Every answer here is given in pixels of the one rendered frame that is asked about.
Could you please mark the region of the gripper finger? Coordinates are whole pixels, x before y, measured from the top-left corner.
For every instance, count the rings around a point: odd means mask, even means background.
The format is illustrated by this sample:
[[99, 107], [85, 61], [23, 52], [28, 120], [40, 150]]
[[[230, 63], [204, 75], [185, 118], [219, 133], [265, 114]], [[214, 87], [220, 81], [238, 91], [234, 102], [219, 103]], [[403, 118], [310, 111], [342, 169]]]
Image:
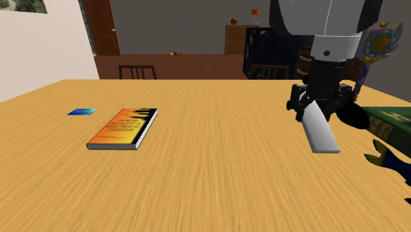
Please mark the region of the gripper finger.
[[347, 84], [341, 84], [336, 96], [337, 108], [335, 113], [354, 114], [354, 92]]
[[306, 91], [307, 86], [301, 84], [293, 84], [290, 99], [287, 102], [287, 110], [295, 110], [296, 120], [302, 122], [305, 108], [311, 104], [311, 97]]

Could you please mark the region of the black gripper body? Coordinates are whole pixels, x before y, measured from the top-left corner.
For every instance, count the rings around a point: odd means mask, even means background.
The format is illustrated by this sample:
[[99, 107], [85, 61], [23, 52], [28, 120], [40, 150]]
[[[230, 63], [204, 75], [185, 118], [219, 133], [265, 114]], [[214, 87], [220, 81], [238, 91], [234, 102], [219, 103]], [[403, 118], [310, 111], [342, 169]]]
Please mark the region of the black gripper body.
[[[307, 93], [316, 101], [326, 121], [337, 108], [336, 96], [345, 73], [347, 61], [332, 62], [312, 59], [307, 80]], [[349, 122], [349, 114], [337, 113], [342, 122]]]

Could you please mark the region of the white rectangular slab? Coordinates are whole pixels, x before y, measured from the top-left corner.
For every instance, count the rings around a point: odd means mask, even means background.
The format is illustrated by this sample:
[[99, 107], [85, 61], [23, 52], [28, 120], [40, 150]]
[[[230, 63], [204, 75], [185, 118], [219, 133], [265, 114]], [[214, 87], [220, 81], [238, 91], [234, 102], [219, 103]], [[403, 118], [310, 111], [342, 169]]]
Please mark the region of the white rectangular slab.
[[309, 104], [302, 118], [310, 148], [317, 154], [337, 154], [340, 148], [316, 101]]

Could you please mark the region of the dark wooden chair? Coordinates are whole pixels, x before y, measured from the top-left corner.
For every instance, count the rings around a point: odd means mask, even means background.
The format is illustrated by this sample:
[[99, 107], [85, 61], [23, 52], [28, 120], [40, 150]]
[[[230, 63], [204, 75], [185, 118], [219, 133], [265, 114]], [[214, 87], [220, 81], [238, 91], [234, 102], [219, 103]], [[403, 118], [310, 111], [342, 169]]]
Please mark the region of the dark wooden chair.
[[153, 79], [157, 80], [155, 67], [153, 65], [119, 65], [119, 78], [123, 79], [123, 69], [129, 69], [132, 79], [145, 80], [145, 70], [149, 69], [152, 72]]
[[[278, 77], [277, 73], [283, 73], [283, 77]], [[283, 65], [251, 65], [248, 79], [274, 80], [288, 79], [289, 67]]]

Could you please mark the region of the green book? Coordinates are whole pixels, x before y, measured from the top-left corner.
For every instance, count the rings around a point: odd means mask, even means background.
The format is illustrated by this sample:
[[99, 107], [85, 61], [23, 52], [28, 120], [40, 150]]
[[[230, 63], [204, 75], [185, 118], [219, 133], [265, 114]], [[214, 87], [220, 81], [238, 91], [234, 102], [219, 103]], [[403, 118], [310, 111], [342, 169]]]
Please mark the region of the green book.
[[368, 131], [411, 158], [411, 107], [363, 107]]

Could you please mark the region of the purple star wand toy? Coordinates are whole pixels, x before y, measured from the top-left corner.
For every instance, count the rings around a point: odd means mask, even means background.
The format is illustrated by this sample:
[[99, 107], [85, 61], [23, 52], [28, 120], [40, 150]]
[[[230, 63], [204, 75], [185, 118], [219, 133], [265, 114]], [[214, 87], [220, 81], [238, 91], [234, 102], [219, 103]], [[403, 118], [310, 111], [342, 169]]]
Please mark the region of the purple star wand toy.
[[404, 24], [400, 23], [395, 30], [389, 28], [389, 22], [380, 23], [374, 29], [365, 29], [358, 44], [354, 58], [362, 61], [360, 75], [354, 87], [354, 101], [357, 100], [361, 87], [368, 75], [372, 64], [391, 56], [400, 45], [400, 38], [404, 32]]

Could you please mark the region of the blue and yellow toy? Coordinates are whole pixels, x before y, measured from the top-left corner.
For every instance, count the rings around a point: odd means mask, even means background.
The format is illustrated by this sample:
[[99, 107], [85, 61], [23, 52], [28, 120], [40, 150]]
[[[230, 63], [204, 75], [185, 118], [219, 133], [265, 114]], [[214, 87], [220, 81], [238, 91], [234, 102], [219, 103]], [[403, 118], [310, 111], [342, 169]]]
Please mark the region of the blue and yellow toy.
[[411, 163], [406, 163], [396, 157], [388, 147], [376, 139], [373, 139], [373, 146], [381, 155], [377, 157], [364, 154], [365, 158], [376, 166], [396, 171], [404, 179], [404, 182], [411, 187]]

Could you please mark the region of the wooden chest of drawers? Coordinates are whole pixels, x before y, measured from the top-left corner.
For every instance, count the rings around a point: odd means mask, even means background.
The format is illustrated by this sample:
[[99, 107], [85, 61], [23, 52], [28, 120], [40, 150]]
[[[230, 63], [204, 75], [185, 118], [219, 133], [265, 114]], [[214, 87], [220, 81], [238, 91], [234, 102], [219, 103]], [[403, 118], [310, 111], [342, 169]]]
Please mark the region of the wooden chest of drawers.
[[246, 47], [246, 33], [248, 28], [259, 27], [256, 16], [259, 9], [252, 9], [250, 14], [254, 16], [253, 24], [238, 24], [238, 19], [232, 17], [230, 24], [225, 26], [225, 55], [243, 55]]

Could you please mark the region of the orange and black book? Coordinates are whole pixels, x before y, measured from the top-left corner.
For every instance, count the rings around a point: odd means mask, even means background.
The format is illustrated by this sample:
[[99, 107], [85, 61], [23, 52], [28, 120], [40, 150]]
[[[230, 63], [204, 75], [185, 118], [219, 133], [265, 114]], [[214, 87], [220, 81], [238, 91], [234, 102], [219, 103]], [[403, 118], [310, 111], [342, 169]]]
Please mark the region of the orange and black book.
[[89, 150], [137, 150], [156, 116], [156, 108], [123, 108], [86, 147]]

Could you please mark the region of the brown wooden door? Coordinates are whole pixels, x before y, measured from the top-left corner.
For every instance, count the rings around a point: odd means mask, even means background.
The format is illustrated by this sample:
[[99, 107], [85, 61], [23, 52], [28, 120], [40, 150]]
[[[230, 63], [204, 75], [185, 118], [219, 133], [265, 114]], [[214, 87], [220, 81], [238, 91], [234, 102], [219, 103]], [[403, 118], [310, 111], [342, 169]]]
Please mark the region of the brown wooden door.
[[110, 0], [84, 0], [97, 56], [121, 54]]

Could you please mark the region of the blue card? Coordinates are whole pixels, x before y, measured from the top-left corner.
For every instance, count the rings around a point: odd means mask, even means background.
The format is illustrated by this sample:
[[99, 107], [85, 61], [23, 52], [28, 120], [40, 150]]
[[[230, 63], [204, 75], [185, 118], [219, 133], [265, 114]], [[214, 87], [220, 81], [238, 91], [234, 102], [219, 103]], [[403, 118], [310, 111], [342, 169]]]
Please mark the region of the blue card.
[[96, 110], [96, 108], [77, 108], [68, 113], [68, 115], [91, 115]]

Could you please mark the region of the dark blue frame rack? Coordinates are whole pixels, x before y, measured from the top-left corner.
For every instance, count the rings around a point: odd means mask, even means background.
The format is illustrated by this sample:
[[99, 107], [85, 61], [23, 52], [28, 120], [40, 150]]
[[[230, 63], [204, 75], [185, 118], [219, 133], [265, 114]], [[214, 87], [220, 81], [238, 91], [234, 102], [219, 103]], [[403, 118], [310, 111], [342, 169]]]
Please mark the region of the dark blue frame rack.
[[257, 70], [252, 74], [252, 65], [287, 66], [288, 77], [294, 78], [300, 48], [310, 47], [313, 40], [313, 36], [283, 37], [272, 28], [248, 27], [242, 71], [248, 79], [255, 79]]

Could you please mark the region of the wall picture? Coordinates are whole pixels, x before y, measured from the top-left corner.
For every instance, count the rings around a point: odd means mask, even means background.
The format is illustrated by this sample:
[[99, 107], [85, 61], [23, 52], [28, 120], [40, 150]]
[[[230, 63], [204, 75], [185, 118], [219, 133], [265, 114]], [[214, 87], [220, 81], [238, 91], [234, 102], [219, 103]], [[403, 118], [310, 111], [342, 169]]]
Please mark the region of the wall picture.
[[0, 10], [47, 14], [43, 0], [0, 0]]

